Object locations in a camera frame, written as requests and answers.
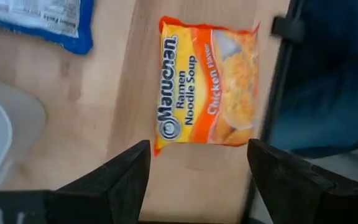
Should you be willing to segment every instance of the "yellow package label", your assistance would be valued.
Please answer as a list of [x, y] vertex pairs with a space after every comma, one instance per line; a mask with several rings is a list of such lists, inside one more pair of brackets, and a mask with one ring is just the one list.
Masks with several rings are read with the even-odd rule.
[[257, 32], [163, 17], [155, 155], [172, 142], [240, 146], [252, 134]]

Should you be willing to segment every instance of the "maruchan logo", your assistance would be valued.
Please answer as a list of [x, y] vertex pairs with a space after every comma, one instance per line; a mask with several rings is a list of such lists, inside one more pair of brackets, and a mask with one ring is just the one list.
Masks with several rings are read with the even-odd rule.
[[178, 120], [170, 118], [158, 124], [158, 132], [167, 141], [174, 141], [180, 137], [181, 126]]
[[175, 61], [178, 36], [164, 38], [160, 80], [160, 104], [157, 110], [158, 131], [167, 141], [174, 141], [181, 134], [181, 125], [173, 116], [175, 92]]

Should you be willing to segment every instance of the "black clamp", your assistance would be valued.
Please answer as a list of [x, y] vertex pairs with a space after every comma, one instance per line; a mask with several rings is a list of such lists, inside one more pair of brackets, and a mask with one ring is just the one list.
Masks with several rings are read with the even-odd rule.
[[305, 23], [298, 19], [276, 16], [273, 20], [271, 34], [294, 44], [300, 44], [305, 36]]

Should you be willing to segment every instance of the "blue fabric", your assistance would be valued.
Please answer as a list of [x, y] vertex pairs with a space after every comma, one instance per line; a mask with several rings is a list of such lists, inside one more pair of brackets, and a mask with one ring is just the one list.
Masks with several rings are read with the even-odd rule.
[[74, 54], [85, 55], [93, 46], [91, 34], [91, 20], [93, 13], [93, 0], [82, 0], [80, 5], [80, 22], [78, 24], [78, 38], [55, 34], [44, 29], [28, 28], [0, 20], [0, 27], [13, 32], [37, 35], [43, 39], [61, 45]]
[[358, 0], [307, 0], [301, 18], [306, 46], [294, 51], [293, 84], [269, 143], [286, 151], [310, 149], [311, 157], [319, 147], [349, 150], [358, 144]]

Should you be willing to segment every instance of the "blue package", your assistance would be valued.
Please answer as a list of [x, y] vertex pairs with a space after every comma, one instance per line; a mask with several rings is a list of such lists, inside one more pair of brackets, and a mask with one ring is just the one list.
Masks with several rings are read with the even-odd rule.
[[93, 46], [93, 4], [94, 0], [0, 0], [0, 27], [40, 36], [85, 55]]

